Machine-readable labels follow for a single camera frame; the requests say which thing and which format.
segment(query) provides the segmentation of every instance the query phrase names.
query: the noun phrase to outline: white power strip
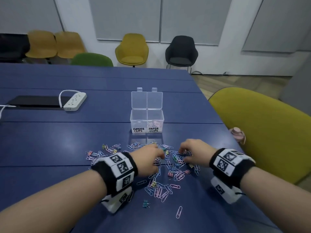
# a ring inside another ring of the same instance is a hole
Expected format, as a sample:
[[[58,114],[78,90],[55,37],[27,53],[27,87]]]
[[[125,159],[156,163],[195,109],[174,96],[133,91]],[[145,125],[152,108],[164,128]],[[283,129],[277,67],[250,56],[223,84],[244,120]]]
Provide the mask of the white power strip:
[[[77,111],[82,103],[86,99],[86,93],[84,92],[77,92],[74,94],[70,100],[64,105],[64,110],[65,111]]]

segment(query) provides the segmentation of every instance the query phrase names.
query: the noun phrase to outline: plastic box lid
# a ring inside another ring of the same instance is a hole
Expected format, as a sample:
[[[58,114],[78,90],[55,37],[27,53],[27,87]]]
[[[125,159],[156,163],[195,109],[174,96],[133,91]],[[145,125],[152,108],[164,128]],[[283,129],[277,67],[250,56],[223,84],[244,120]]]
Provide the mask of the plastic box lid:
[[[132,109],[162,109],[162,103],[163,92],[158,92],[157,88],[152,88],[151,92],[137,88],[132,92]]]

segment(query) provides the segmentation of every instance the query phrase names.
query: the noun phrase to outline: chair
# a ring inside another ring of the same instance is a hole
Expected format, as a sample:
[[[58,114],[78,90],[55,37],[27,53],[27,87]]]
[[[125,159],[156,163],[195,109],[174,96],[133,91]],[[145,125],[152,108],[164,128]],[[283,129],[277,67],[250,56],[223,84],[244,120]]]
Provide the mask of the chair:
[[[57,55],[60,58],[72,59],[76,54],[84,53],[84,45],[78,33],[58,32],[55,34]]]
[[[235,87],[219,90],[209,102],[227,128],[244,131],[242,148],[259,168],[294,184],[310,172],[311,117],[307,114]]]
[[[33,30],[28,32],[30,50],[25,54],[30,58],[49,58],[56,56],[57,48],[53,33],[49,31]]]
[[[29,49],[27,35],[0,34],[0,62],[22,62]]]
[[[166,68],[168,65],[169,68],[171,68],[171,65],[187,67],[187,70],[190,67],[191,74],[192,66],[196,62],[197,57],[198,52],[195,48],[193,38],[188,36],[176,36],[165,51]]]
[[[70,64],[82,66],[110,66],[110,67],[114,66],[109,57],[96,53],[77,54],[71,60]]]
[[[149,48],[143,35],[125,34],[121,44],[115,49],[117,60],[124,65],[142,65],[147,61]]]

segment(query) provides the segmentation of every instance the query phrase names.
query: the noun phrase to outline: white cable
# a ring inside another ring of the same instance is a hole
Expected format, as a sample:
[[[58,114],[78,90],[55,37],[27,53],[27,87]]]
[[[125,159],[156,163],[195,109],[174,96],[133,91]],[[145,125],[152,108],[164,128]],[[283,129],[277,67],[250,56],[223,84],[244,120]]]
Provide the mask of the white cable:
[[[61,95],[63,92],[80,92],[80,91],[76,91],[76,90],[63,90],[63,91],[59,94],[59,96],[58,96],[58,101],[59,101],[59,105],[60,105],[61,108],[63,107],[63,105],[62,105],[62,101],[60,100],[60,95]]]
[[[16,107],[16,106],[15,105],[0,105],[0,107],[2,107],[2,109],[0,110],[0,119],[1,119],[2,111],[4,110],[5,107]]]

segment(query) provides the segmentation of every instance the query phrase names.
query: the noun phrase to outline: yellow chair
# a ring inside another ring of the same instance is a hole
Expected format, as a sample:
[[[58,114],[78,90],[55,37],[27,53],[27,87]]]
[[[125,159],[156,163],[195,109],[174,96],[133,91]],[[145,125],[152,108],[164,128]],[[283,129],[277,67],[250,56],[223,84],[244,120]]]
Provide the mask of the yellow chair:
[[[72,59],[76,54],[85,52],[82,39],[78,33],[61,31],[55,34],[55,38],[57,55],[60,58]]]
[[[259,168],[290,183],[297,183],[310,172],[310,116],[243,88],[221,89],[209,102],[227,128],[244,131],[246,143],[242,148]]]
[[[25,54],[30,58],[51,58],[56,56],[57,48],[53,33],[49,31],[33,30],[28,32],[30,49]]]
[[[124,65],[142,65],[147,61],[149,48],[146,39],[138,33],[125,34],[115,49],[117,60]]]

